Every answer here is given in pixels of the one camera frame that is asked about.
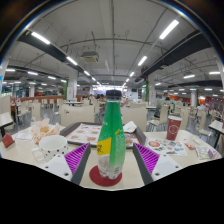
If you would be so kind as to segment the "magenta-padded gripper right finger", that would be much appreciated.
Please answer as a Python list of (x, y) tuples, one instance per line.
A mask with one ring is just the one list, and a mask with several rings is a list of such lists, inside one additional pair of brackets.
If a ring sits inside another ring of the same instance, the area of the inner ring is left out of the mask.
[(137, 143), (133, 144), (133, 154), (145, 185), (182, 169), (170, 156), (159, 155)]

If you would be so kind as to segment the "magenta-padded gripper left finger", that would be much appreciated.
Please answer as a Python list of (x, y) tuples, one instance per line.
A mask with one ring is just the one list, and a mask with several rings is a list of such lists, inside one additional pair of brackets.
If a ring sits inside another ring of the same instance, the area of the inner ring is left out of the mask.
[(89, 143), (86, 143), (65, 155), (57, 154), (43, 166), (43, 169), (79, 185), (90, 152), (91, 146)]

